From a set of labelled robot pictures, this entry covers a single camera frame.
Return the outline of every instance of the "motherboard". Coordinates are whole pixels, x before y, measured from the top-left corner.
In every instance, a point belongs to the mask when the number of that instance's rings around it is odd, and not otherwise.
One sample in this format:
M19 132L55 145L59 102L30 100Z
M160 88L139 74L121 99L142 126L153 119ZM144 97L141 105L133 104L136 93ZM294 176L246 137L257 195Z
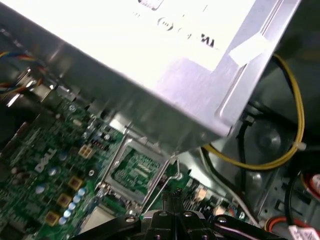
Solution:
M241 217L176 158L57 99L54 110L24 122L1 151L0 240L68 240L117 216L161 209L160 192L177 189L184 207L207 219L215 211Z

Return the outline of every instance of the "white label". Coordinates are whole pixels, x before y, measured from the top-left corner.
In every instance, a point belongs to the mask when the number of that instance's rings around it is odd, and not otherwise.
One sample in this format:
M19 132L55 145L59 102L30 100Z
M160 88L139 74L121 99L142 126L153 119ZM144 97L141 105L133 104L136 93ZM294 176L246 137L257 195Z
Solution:
M36 170L38 173L42 173L56 152L57 150L52 150L49 148L48 152L40 159L40 162L35 166L34 170Z
M229 55L239 67L242 67L258 57L269 47L270 43L258 32L231 50Z
M320 174L312 177L312 186L320 194Z
M320 240L317 231L312 227L289 226L289 231L294 240Z

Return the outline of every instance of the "cable clip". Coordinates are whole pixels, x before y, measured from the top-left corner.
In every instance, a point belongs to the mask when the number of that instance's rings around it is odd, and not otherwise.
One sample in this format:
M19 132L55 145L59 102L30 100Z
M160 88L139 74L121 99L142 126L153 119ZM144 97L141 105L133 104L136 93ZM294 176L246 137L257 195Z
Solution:
M294 240L320 240L317 231L313 227L289 226L289 231Z
M307 144L304 142L294 142L292 145L299 151L304 151L307 148Z

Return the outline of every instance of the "metal power supply casing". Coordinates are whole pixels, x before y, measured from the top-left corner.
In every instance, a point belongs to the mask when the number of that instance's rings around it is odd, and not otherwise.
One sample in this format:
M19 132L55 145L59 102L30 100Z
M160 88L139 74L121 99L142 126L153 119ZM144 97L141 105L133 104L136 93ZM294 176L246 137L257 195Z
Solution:
M90 111L175 153L229 134L300 0L1 2L2 26Z

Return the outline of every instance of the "dell logo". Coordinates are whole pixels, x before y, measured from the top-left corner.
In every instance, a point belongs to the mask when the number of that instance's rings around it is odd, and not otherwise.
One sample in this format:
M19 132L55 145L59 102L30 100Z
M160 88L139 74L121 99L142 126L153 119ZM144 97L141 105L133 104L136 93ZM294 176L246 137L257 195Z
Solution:
M215 44L215 40L214 39L212 39L211 37L206 36L204 34L201 34L201 42L205 43L210 48L213 48L214 44Z
M40 162L35 166L34 170L36 170L38 173L42 173L46 165L49 163L49 160L52 159L56 152L57 150L49 148L47 153L40 159Z

